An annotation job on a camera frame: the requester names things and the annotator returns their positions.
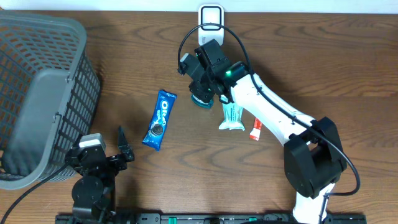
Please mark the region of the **teal mouthwash bottle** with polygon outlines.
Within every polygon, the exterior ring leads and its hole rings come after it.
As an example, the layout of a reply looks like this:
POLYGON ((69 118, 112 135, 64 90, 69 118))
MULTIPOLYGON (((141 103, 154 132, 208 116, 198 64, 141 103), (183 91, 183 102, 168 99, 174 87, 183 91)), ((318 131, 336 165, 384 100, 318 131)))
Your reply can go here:
POLYGON ((196 104, 197 106, 204 108, 204 109, 211 109, 213 106, 213 98, 212 97, 207 97, 207 96, 201 96, 201 95, 195 95, 191 94, 191 100, 196 104))

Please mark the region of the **blue Oreo cookie pack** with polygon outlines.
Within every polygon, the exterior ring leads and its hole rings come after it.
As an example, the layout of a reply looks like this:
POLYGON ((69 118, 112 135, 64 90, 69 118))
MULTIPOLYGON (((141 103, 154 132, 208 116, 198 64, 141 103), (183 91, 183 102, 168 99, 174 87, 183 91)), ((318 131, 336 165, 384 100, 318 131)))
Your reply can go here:
POLYGON ((160 146, 167 130, 169 117, 176 99, 177 96, 173 93, 165 90, 158 92, 154 114, 151 118, 147 134, 142 140, 144 145, 160 151, 160 146))

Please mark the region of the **white wet wipes pack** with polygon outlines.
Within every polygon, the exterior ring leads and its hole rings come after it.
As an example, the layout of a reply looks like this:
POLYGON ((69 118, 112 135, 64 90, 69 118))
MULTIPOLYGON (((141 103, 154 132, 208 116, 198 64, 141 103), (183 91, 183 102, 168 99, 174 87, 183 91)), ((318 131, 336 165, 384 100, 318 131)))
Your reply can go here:
POLYGON ((224 120, 219 125, 219 129, 240 129, 245 130, 242 122, 243 107, 237 103, 222 104, 224 120))

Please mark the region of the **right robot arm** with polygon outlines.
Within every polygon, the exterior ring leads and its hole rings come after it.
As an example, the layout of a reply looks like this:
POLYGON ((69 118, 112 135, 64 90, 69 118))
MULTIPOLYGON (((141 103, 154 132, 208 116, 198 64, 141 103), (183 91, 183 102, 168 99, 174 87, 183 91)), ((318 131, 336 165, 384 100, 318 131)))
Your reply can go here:
POLYGON ((232 63, 216 40, 195 49, 194 55, 182 55, 178 70, 192 78, 189 88, 199 101, 209 103, 218 95, 222 103, 236 103, 278 139, 284 147, 285 176, 297 192, 293 217, 299 223, 322 222, 325 196, 347 168, 335 123, 290 106, 247 64, 232 63))

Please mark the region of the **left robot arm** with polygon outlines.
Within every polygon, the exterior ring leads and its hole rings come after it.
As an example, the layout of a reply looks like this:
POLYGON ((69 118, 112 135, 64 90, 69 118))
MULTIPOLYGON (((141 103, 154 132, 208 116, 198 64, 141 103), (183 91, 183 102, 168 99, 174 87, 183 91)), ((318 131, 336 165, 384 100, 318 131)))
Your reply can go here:
POLYGON ((119 154, 107 156, 100 133, 79 135, 65 156, 65 163, 81 175, 72 188, 72 218, 78 223, 116 221, 115 177, 134 161, 132 147, 118 128, 119 154))

